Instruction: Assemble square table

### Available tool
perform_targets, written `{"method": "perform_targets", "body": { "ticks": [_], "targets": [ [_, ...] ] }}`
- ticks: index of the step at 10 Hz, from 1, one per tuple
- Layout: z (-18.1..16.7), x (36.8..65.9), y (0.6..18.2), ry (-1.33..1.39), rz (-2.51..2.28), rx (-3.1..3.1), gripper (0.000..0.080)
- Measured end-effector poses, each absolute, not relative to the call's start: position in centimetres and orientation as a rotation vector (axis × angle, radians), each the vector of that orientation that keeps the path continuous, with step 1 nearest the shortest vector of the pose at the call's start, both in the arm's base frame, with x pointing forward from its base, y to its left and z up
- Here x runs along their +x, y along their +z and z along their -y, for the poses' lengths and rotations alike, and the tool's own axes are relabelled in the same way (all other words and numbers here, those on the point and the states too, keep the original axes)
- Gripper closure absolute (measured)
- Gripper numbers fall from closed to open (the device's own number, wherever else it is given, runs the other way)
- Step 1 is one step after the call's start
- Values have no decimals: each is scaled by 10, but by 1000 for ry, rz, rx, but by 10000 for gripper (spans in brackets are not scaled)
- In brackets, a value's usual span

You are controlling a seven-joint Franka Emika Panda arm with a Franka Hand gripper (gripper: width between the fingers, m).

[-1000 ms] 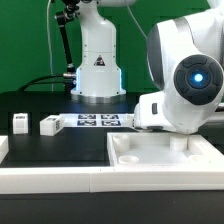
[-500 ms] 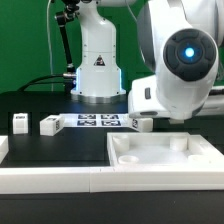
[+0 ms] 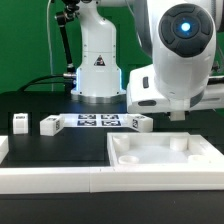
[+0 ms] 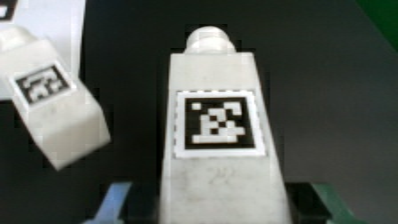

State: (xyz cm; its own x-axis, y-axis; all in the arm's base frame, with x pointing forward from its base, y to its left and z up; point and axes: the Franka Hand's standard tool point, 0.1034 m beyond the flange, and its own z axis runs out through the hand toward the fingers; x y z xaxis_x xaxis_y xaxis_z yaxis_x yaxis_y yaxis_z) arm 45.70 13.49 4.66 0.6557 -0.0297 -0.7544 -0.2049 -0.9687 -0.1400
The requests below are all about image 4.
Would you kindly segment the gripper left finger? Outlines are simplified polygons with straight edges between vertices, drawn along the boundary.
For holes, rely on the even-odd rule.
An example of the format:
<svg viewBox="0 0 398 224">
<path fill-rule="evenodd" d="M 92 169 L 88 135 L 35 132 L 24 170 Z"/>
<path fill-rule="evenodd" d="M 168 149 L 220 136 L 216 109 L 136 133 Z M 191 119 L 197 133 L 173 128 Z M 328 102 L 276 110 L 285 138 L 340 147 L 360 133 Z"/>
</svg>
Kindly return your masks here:
<svg viewBox="0 0 398 224">
<path fill-rule="evenodd" d="M 93 218 L 81 224 L 124 224 L 124 220 L 118 218 L 118 215 L 129 188 L 129 182 L 115 182 L 109 184 Z"/>
</svg>

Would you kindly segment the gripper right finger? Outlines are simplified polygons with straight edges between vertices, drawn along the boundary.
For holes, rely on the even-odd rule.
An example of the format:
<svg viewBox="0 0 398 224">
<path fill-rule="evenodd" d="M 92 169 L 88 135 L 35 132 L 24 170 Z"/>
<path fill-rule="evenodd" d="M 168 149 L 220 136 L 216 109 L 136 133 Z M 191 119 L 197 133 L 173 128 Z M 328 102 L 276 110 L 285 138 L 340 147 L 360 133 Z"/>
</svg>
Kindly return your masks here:
<svg viewBox="0 0 398 224">
<path fill-rule="evenodd" d="M 364 220 L 355 216 L 332 185 L 314 183 L 310 187 L 324 213 L 314 217 L 308 224 L 364 224 Z"/>
</svg>

